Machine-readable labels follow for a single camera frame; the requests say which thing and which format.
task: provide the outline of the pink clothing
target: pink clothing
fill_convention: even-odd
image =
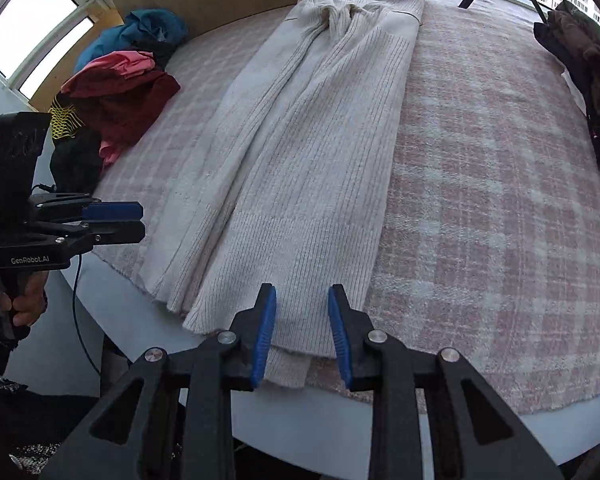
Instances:
[[[100,151],[98,152],[100,158],[102,159],[102,171],[106,170],[109,166],[116,162],[124,150],[124,147],[117,146],[114,142],[107,142],[106,140],[103,140],[100,143]]]
[[[154,54],[151,52],[138,52],[137,50],[118,50],[101,56],[87,64],[80,72],[72,76],[62,85],[60,91],[65,94],[70,91],[72,82],[83,72],[92,68],[110,68],[126,79],[141,75],[155,67]]]

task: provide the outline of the teal cloth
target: teal cloth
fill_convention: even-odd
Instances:
[[[78,57],[74,74],[87,63],[117,50],[134,50],[133,42],[157,41],[165,45],[178,45],[188,33],[181,18],[166,9],[132,10],[125,23],[104,30]]]

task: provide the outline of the pile of clothes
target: pile of clothes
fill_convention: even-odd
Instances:
[[[591,142],[600,169],[600,26],[564,0],[535,23],[536,40],[567,67],[586,107]]]
[[[164,69],[187,27],[164,9],[134,10],[80,54],[53,100],[51,173],[58,192],[92,194],[180,90]]]

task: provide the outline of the folded clothing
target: folded clothing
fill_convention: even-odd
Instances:
[[[109,149],[121,151],[138,142],[180,85],[161,70],[125,78],[94,67],[72,78],[66,90],[84,123],[102,134]]]
[[[568,12],[549,12],[548,25],[570,54],[590,69],[593,104],[600,115],[600,45],[585,33]]]
[[[102,174],[101,142],[100,133],[88,126],[81,126],[71,137],[54,140],[49,169],[58,193],[93,194]]]
[[[90,61],[117,50],[129,50],[134,41],[156,41],[178,46],[188,33],[185,23],[166,9],[132,10],[125,23],[104,30],[78,57],[74,73]]]
[[[134,40],[130,48],[140,52],[151,53],[154,56],[156,68],[165,70],[177,47],[176,44],[167,43],[166,41]]]
[[[106,170],[109,166],[112,166],[116,162],[120,155],[122,155],[123,149],[116,146],[113,142],[103,140],[100,144],[100,150],[98,154],[103,162],[103,168]]]
[[[75,106],[67,95],[58,93],[49,108],[51,114],[51,137],[54,142],[63,137],[73,137],[75,131],[84,126]]]
[[[60,91],[68,92],[68,89],[73,85],[73,79],[80,76],[85,70],[91,70],[93,68],[109,68],[125,78],[130,78],[148,72],[154,67],[154,54],[151,52],[117,50],[87,63],[80,72],[62,85]]]
[[[363,306],[423,8],[299,0],[196,140],[148,246],[145,289],[194,332],[229,326],[276,285],[266,377],[279,384],[333,356],[329,286]]]
[[[586,105],[587,124],[600,170],[600,28],[564,1],[549,12],[548,24],[535,23],[538,43],[568,69]]]

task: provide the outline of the blue gripper pad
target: blue gripper pad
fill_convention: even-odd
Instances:
[[[347,331],[344,327],[342,316],[340,315],[340,305],[338,304],[333,287],[329,288],[328,309],[329,321],[331,322],[331,333],[333,334],[333,344],[336,348],[338,368],[340,369],[340,377],[344,381],[347,390],[349,390],[353,379],[351,344],[349,343]]]
[[[253,345],[253,355],[251,356],[251,386],[255,389],[262,382],[264,377],[264,368],[267,366],[267,355],[269,355],[269,347],[271,346],[271,335],[276,322],[276,288],[271,287],[269,296],[264,305],[262,320],[256,342]]]
[[[143,214],[138,202],[93,202],[82,209],[82,219],[86,221],[137,221]]]

